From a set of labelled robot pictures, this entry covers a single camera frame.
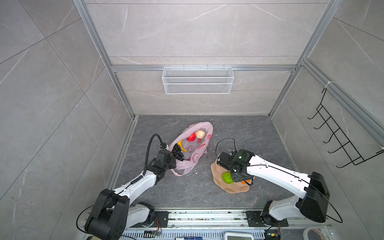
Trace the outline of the green fake fruit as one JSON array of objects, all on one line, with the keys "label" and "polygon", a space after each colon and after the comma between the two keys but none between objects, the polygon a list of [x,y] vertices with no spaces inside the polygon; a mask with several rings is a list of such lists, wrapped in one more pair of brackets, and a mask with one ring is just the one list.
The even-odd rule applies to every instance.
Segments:
[{"label": "green fake fruit", "polygon": [[232,175],[230,172],[225,172],[222,174],[222,180],[226,183],[226,184],[232,184],[234,181],[233,181],[233,178],[232,178]]}]

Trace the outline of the pink scalloped plate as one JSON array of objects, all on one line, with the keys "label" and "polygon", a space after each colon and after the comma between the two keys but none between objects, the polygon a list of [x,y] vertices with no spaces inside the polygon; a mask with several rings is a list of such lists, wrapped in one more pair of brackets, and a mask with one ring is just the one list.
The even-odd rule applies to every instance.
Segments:
[{"label": "pink scalloped plate", "polygon": [[213,180],[215,184],[218,185],[224,191],[230,194],[236,194],[236,193],[248,192],[250,190],[249,185],[242,184],[241,182],[226,184],[222,180],[222,174],[228,171],[222,168],[221,166],[217,165],[217,159],[215,160],[214,163],[211,164],[211,170],[212,170]]}]

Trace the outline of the pink plastic bag fruit print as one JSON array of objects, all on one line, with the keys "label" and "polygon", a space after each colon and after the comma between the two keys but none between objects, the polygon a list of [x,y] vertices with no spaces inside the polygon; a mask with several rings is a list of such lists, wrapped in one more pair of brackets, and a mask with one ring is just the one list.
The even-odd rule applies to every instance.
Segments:
[{"label": "pink plastic bag fruit print", "polygon": [[[175,176],[181,177],[191,172],[198,164],[200,157],[207,153],[207,147],[213,135],[213,129],[213,125],[210,122],[200,122],[190,125],[168,145],[167,149],[172,151],[174,145],[183,140],[183,147],[187,150],[187,152],[183,152],[185,160],[176,160],[177,167],[171,169]],[[198,130],[205,131],[206,136],[203,139],[196,138],[194,142],[188,142],[187,137]]]}]

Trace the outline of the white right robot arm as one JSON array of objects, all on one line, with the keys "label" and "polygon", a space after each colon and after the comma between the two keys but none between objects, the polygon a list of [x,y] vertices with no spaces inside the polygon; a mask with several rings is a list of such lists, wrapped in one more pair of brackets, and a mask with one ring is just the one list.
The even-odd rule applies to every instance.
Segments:
[{"label": "white right robot arm", "polygon": [[222,152],[217,165],[227,170],[232,183],[259,177],[293,193],[290,198],[266,203],[261,213],[264,224],[273,226],[295,217],[305,217],[317,223],[326,221],[330,193],[321,174],[291,171],[244,149],[232,155]]}]

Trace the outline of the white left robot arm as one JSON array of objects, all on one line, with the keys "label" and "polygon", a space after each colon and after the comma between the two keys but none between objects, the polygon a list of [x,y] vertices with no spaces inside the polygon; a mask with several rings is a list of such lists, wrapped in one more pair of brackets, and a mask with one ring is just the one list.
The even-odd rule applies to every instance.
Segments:
[{"label": "white left robot arm", "polygon": [[155,207],[139,202],[132,203],[146,190],[156,185],[166,171],[176,168],[172,152],[162,149],[151,164],[135,179],[115,189],[102,190],[91,206],[84,231],[101,240],[118,240],[125,229],[136,224],[149,227],[155,221]]}]

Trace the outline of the dark fake grapes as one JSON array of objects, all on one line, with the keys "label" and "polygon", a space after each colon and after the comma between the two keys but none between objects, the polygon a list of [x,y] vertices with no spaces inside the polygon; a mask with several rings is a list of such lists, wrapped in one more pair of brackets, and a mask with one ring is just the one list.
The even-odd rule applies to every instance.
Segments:
[{"label": "dark fake grapes", "polygon": [[185,157],[184,157],[184,154],[183,154],[183,150],[182,148],[180,147],[179,144],[175,144],[173,149],[172,149],[172,154],[174,156],[174,158],[176,160],[179,160],[179,161],[184,161],[185,160]]}]

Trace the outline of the yellow fake banana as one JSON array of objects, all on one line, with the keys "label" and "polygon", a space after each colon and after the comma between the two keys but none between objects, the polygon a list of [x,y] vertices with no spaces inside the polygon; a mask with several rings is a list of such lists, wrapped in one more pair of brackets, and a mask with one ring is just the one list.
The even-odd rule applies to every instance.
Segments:
[{"label": "yellow fake banana", "polygon": [[180,142],[178,142],[178,146],[180,147],[180,150],[182,152],[187,152],[187,150],[183,147],[183,140],[181,140]]}]

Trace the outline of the red fake apple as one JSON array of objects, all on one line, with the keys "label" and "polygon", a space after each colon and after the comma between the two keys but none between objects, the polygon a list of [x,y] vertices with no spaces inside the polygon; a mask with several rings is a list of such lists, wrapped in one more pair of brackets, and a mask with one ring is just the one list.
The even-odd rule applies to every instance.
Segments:
[{"label": "red fake apple", "polygon": [[196,133],[192,133],[189,137],[187,137],[187,141],[194,142],[196,138]]}]

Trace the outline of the white device at bottom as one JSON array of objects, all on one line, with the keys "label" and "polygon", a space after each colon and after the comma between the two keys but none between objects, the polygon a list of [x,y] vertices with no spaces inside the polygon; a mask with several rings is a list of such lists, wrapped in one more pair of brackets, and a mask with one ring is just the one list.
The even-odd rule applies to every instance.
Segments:
[{"label": "white device at bottom", "polygon": [[226,232],[223,240],[254,240],[254,236],[248,233]]}]

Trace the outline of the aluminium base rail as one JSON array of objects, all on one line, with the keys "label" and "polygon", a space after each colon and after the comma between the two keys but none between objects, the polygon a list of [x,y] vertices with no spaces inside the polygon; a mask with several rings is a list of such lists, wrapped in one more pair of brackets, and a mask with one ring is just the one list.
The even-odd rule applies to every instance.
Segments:
[{"label": "aluminium base rail", "polygon": [[112,225],[111,230],[114,234],[122,234],[130,228],[156,228],[165,232],[165,229],[187,228],[269,228],[262,219],[260,209],[170,209],[150,211],[149,220],[140,223],[141,217],[146,211],[136,211],[130,208],[128,217]]}]

